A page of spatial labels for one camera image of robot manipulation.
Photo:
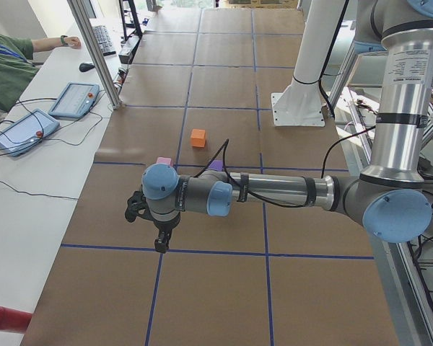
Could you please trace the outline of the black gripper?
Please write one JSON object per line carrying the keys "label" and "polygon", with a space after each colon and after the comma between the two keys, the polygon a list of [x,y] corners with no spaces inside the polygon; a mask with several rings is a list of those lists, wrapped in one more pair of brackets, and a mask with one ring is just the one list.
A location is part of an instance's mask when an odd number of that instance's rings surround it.
{"label": "black gripper", "polygon": [[180,217],[174,217],[169,221],[154,221],[154,225],[158,229],[158,236],[154,240],[154,248],[156,252],[166,253],[169,250],[169,242],[172,237],[172,231],[180,223]]}

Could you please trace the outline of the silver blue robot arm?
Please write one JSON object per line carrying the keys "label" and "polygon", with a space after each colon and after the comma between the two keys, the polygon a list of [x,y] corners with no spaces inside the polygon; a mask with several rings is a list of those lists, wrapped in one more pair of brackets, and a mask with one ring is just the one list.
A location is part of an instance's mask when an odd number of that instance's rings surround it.
{"label": "silver blue robot arm", "polygon": [[205,167],[179,175],[153,164],[128,200],[126,219],[158,230],[164,253],[184,211],[226,216],[233,202],[259,200],[282,208],[317,206],[341,213],[389,243],[410,241],[430,225],[432,208],[417,166],[433,86],[433,1],[360,1],[353,47],[386,51],[371,159],[356,179],[230,173]]}

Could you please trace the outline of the person's hand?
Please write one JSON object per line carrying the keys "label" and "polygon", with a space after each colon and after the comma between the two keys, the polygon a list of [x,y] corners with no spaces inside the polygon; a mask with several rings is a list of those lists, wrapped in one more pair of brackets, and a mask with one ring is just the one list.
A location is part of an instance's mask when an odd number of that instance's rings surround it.
{"label": "person's hand", "polygon": [[80,49],[82,47],[80,39],[76,36],[65,37],[64,40],[66,44],[72,49]]}

